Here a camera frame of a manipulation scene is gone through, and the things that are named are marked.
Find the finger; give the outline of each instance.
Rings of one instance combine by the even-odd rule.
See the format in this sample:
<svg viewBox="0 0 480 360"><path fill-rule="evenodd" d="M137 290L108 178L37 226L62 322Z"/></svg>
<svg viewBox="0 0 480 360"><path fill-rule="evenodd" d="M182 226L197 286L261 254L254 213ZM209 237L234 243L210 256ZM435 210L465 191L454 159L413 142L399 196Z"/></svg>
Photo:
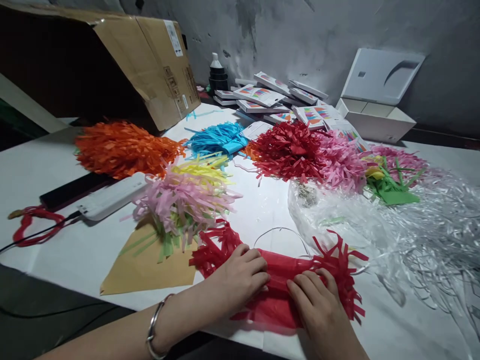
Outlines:
<svg viewBox="0 0 480 360"><path fill-rule="evenodd" d="M266 272L267 271L267 261L263 257L257 257L247 263L248 268L250 269L250 273L252 275L258 272Z"/></svg>
<svg viewBox="0 0 480 360"><path fill-rule="evenodd" d="M293 281L303 290L312 305L317 306L322 302L322 295L308 277L298 274L293 278Z"/></svg>
<svg viewBox="0 0 480 360"><path fill-rule="evenodd" d="M335 278L333 275L330 273L325 268L318 269L315 271L318 275L323 275L326 279L326 288L333 294L335 297L339 297L339 288L337 287L337 282L335 281Z"/></svg>
<svg viewBox="0 0 480 360"><path fill-rule="evenodd" d="M322 279L320 279L316 273L312 271L304 271L302 274L310 279L310 281L313 283L313 285L315 285L316 289L321 295L325 297L330 293L322 282Z"/></svg>
<svg viewBox="0 0 480 360"><path fill-rule="evenodd" d="M241 257L245 252L248 252L250 247L247 244L240 244L236 247L235 250L231 253L231 258Z"/></svg>
<svg viewBox="0 0 480 360"><path fill-rule="evenodd" d="M260 255L260 251L257 249L250 249L246 253L244 253L241 258L245 260L246 263L252 261L253 259L259 258L262 255Z"/></svg>
<svg viewBox="0 0 480 360"><path fill-rule="evenodd" d="M263 286L269 282L269 280L270 280L270 275L268 275L264 271L257 272L255 275L253 275L251 277L251 281L253 283L253 288L254 288L253 294L261 290Z"/></svg>
<svg viewBox="0 0 480 360"><path fill-rule="evenodd" d="M303 318L305 312L312 307L312 303L310 302L307 295L305 295L304 291L292 280L287 280L286 286L288 288L288 292L290 293L291 298L295 302L298 312Z"/></svg>

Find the paper flower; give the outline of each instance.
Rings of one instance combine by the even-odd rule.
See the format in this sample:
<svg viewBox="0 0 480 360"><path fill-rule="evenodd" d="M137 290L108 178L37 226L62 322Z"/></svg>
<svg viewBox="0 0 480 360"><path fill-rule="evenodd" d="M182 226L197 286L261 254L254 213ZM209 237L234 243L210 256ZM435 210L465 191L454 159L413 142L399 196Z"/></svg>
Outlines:
<svg viewBox="0 0 480 360"><path fill-rule="evenodd" d="M301 121L275 125L252 141L245 153L254 160L260 175L284 181L298 178L306 183L314 178L333 188L357 192L366 183L367 163L357 154L355 144L333 131L310 131Z"/></svg>
<svg viewBox="0 0 480 360"><path fill-rule="evenodd" d="M204 278L212 275L227 259L232 255L238 245L242 244L240 236L233 231L227 221L218 219L223 227L209 229L207 232L201 232L203 246L192 253L190 265L196 266ZM312 259L293 258L271 251L259 249L261 255L267 262L267 272L270 280L266 284L268 291L262 291L246 307L249 311L242 311L232 317L232 320L249 319L254 322L266 323L284 328L302 328L302 323L291 303L292 298L287 288L287 280L292 280L295 275L301 274L305 270L315 271L316 269L327 269L335 279L338 288L338 297L350 320L356 319L360 323L359 315L365 316L365 311L355 304L355 300L362 303L362 297L354 289L354 278L352 273L356 271L349 268L349 257L356 257L362 261L369 258L358 251L349 251L347 244L336 232L327 230L337 235L337 244L329 250L320 247L319 242L314 237L322 256L315 255ZM221 243L221 248L213 241L217 239Z"/></svg>
<svg viewBox="0 0 480 360"><path fill-rule="evenodd" d="M156 137L138 126L122 122L85 127L75 139L76 156L82 166L97 174L124 179L136 172L165 175L165 167L179 155L185 157L180 142Z"/></svg>
<svg viewBox="0 0 480 360"><path fill-rule="evenodd" d="M403 181L406 183L420 170L429 166L426 160L416 156L415 153L409 153L393 147L375 145L371 146L371 152L377 157L377 162L380 164L383 164L383 157L386 158L386 165L383 164L383 167L390 169L390 175L396 182L400 182L399 172L396 170L398 168L407 169L401 172ZM414 181L409 186L413 187L415 184L416 182Z"/></svg>
<svg viewBox="0 0 480 360"><path fill-rule="evenodd" d="M229 159L232 159L233 153L248 144L248 140L242 135L244 128L238 123L226 122L209 126L203 131L185 129L195 133L185 143L185 146L191 148L194 157L222 152L228 155Z"/></svg>
<svg viewBox="0 0 480 360"><path fill-rule="evenodd" d="M171 255L174 244L181 239L182 251L191 244L194 235L215 225L217 217L233 212L231 204L242 196L227 189L227 174L215 166L223 165L227 156L216 154L198 157L182 165L170 165L164 179L146 177L148 187L134 201L133 217L139 220L151 213L164 244Z"/></svg>

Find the bracelet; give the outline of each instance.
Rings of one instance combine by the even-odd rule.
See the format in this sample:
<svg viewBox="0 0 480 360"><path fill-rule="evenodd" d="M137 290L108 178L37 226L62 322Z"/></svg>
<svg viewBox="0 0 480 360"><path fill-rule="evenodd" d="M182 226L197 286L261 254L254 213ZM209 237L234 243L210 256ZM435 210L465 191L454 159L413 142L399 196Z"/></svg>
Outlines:
<svg viewBox="0 0 480 360"><path fill-rule="evenodd" d="M162 360L167 356L167 353L168 353L168 351L166 351L162 354L157 354L152 346L152 340L155 337L155 324L157 323L157 318L159 317L160 310L162 310L162 308L164 307L167 299L173 295L174 294L168 295L166 298L164 298L162 301L158 303L155 313L153 314L150 320L150 327L148 328L148 336L146 338L146 347L148 348L148 352L150 353L151 357L154 360Z"/></svg>

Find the red paper fringe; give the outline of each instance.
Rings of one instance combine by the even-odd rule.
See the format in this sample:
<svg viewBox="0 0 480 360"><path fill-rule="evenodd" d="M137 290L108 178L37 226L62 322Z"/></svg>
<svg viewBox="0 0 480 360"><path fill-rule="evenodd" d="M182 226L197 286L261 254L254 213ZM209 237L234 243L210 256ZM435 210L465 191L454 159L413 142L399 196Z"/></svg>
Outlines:
<svg viewBox="0 0 480 360"><path fill-rule="evenodd" d="M200 233L204 245L193 252L192 259L189 261L190 266L196 266L204 278L213 274L232 255L235 248L242 244L239 234L232 230L230 223L223 219L218 219L217 223L223 223L223 227L212 228L207 232ZM362 297L354 289L355 281L351 274L356 269L349 268L348 259L349 256L355 256L364 261L369 258L358 251L348 252L348 246L344 244L340 235L334 231L328 231L337 235L337 244L329 251L324 251L317 239L313 237L323 256L315 255L311 260L297 259L259 249L268 264L267 272L270 274L270 281L267 284L268 291L261 292L247 304L249 311L239 312L232 319L250 319L254 322L289 329L302 328L299 315L289 295L287 280L293 280L295 275L306 270L315 271L325 268L335 278L338 295L348 318L356 319L361 323L358 315L364 317L365 311L354 304L354 300L362 303ZM218 237L221 248L213 242L212 238L215 237ZM334 257L333 254L336 250L338 250L338 255ZM326 284L326 280L322 276L320 278Z"/></svg>
<svg viewBox="0 0 480 360"><path fill-rule="evenodd" d="M320 147L318 132L310 131L303 122L281 122L252 141L247 153L260 170L257 177L276 176L284 181L299 178L306 183L307 178L321 181L324 177L321 169L325 162L319 156Z"/></svg>

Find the orange paper pom-pom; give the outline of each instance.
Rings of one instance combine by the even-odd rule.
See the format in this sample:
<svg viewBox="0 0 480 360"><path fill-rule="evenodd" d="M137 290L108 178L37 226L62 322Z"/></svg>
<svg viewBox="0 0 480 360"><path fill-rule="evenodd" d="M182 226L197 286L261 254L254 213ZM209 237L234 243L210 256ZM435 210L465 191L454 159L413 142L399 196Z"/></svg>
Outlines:
<svg viewBox="0 0 480 360"><path fill-rule="evenodd" d="M108 174L124 179L136 172L163 178L165 167L179 155L184 147L168 137L156 137L146 130L127 122L103 123L84 128L75 144L80 150L78 161L97 174Z"/></svg>

